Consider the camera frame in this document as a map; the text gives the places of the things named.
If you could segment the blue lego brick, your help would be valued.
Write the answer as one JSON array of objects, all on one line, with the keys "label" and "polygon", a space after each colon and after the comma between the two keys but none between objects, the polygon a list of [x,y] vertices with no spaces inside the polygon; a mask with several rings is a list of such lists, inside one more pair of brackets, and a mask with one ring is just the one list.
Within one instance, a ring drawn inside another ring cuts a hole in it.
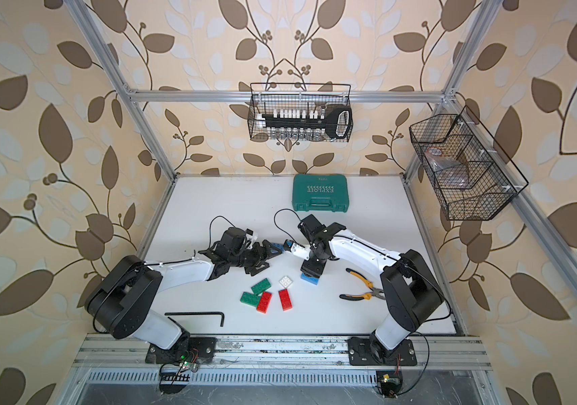
[{"label": "blue lego brick", "polygon": [[303,281],[306,281],[306,282],[308,282],[308,283],[310,283],[310,284],[312,284],[312,285],[318,285],[318,283],[319,283],[318,278],[313,278],[313,277],[307,276],[307,275],[305,275],[305,274],[301,274],[301,275],[300,275],[300,278],[301,278]]},{"label": "blue lego brick", "polygon": [[278,244],[278,243],[271,243],[271,245],[273,246],[273,248],[277,251],[281,251],[281,252],[285,252],[286,251],[286,247],[283,246],[282,244]]}]

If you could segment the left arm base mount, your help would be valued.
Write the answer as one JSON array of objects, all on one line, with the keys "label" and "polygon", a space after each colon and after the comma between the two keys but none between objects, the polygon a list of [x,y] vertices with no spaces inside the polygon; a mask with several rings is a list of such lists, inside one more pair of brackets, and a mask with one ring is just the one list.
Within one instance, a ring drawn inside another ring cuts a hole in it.
[{"label": "left arm base mount", "polygon": [[160,349],[151,344],[145,362],[154,365],[211,364],[214,354],[216,354],[216,343],[215,337],[188,337],[181,339],[170,349]]}]

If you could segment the green lego brick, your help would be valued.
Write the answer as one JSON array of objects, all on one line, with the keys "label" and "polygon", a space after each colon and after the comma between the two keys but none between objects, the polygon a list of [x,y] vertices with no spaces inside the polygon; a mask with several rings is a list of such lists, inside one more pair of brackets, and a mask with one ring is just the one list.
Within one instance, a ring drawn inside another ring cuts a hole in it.
[{"label": "green lego brick", "polygon": [[239,301],[245,305],[250,305],[256,308],[261,302],[261,297],[259,297],[259,295],[254,295],[253,293],[244,292]]},{"label": "green lego brick", "polygon": [[251,287],[253,295],[262,295],[264,292],[271,288],[271,283],[267,278],[264,278],[260,282],[256,283]]}]

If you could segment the red lego brick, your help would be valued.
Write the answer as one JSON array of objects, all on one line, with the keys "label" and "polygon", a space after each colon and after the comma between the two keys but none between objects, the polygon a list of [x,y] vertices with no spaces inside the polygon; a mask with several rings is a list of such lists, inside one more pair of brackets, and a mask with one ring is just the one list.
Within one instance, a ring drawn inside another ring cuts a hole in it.
[{"label": "red lego brick", "polygon": [[287,289],[280,290],[278,292],[280,303],[284,312],[287,312],[293,308],[293,302],[291,300],[290,294]]},{"label": "red lego brick", "polygon": [[269,293],[267,291],[264,291],[260,296],[259,296],[259,302],[258,305],[256,307],[256,310],[258,312],[264,313],[266,314],[268,307],[270,305],[271,302],[271,298],[272,298],[272,293]]}]

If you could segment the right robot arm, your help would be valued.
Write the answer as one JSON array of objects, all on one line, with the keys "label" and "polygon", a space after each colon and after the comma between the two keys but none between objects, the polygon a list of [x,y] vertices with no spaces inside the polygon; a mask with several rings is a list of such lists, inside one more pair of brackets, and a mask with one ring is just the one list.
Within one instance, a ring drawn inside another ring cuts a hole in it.
[{"label": "right robot arm", "polygon": [[423,256],[413,249],[405,253],[390,251],[366,241],[342,224],[326,226],[309,215],[298,223],[308,244],[293,243],[290,251],[302,258],[303,276],[318,279],[325,265],[334,259],[353,264],[352,273],[368,274],[381,286],[354,300],[376,297],[386,303],[388,316],[370,334],[376,357],[390,354],[445,302],[445,296]]}]

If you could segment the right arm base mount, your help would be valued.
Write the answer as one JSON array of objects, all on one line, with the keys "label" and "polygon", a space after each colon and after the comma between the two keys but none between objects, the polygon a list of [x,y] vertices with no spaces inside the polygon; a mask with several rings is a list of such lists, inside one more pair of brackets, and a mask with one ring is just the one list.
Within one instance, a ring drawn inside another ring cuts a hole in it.
[{"label": "right arm base mount", "polygon": [[416,352],[410,339],[386,349],[374,336],[347,339],[351,366],[416,366]]}]

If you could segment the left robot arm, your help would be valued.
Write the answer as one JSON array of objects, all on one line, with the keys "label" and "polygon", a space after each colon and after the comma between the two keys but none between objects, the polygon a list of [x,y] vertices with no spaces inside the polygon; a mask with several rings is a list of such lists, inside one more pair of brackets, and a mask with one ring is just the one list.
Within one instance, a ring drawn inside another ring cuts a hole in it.
[{"label": "left robot arm", "polygon": [[169,350],[188,332],[152,309],[156,295],[182,285],[207,282],[225,275],[232,267],[255,276],[270,267],[292,244],[257,241],[250,229],[230,227],[221,239],[180,261],[147,263],[125,256],[84,300],[84,309],[95,327],[114,339],[135,337]]}]

